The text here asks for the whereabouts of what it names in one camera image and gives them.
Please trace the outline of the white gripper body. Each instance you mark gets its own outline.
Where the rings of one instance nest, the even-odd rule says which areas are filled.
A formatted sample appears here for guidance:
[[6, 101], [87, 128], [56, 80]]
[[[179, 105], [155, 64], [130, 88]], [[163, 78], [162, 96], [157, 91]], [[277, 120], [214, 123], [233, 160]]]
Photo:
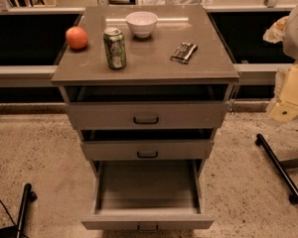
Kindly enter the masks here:
[[280, 111], [298, 111], [298, 61], [277, 70], [275, 90], [276, 107]]

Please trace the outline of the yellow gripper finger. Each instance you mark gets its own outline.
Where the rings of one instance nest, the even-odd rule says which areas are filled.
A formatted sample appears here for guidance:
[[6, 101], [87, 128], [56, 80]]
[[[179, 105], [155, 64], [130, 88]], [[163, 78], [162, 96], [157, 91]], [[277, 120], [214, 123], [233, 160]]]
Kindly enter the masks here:
[[271, 120], [286, 123], [298, 115], [298, 105], [272, 101], [268, 104], [266, 112]]
[[287, 16], [278, 19], [268, 30], [265, 31], [262, 39], [265, 42], [272, 44], [282, 42], [287, 19]]

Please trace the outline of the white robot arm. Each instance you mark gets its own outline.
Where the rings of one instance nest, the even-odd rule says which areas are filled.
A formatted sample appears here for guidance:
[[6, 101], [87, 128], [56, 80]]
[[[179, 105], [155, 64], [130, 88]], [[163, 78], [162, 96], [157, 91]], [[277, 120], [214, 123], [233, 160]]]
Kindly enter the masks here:
[[262, 39], [272, 44], [281, 42], [283, 53], [295, 59], [290, 67], [277, 70], [274, 97], [266, 109], [273, 123], [287, 123], [298, 115], [298, 4], [288, 16], [277, 20]]

